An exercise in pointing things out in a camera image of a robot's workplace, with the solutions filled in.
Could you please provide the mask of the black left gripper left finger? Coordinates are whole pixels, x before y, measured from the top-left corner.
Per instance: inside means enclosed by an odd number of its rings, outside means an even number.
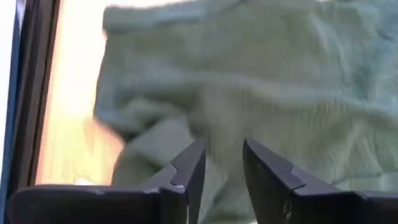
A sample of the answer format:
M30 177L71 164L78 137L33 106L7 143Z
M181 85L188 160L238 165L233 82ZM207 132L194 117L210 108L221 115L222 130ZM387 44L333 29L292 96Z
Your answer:
M10 198L10 224L197 224L205 143L196 140L136 187L36 185Z

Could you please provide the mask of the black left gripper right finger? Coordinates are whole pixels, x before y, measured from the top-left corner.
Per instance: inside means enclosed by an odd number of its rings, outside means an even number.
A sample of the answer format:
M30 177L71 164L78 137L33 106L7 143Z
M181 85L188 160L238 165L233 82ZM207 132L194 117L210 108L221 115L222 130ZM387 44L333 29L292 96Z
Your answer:
M258 224L398 224L398 192L337 189L252 139L244 171Z

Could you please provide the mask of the dark green button shirt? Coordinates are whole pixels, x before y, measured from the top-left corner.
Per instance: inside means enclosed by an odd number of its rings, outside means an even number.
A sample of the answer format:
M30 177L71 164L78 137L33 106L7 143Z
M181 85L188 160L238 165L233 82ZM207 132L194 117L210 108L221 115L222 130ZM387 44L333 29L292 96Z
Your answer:
M398 0L107 7L95 116L132 187L205 138L200 224L249 224L252 138L345 190L398 190Z

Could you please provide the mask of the black aluminium table frame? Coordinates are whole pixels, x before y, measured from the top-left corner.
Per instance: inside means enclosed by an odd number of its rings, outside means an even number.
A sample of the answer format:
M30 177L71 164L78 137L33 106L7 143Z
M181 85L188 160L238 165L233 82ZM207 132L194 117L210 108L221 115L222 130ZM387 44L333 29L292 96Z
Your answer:
M27 0L8 191L34 185L61 0Z

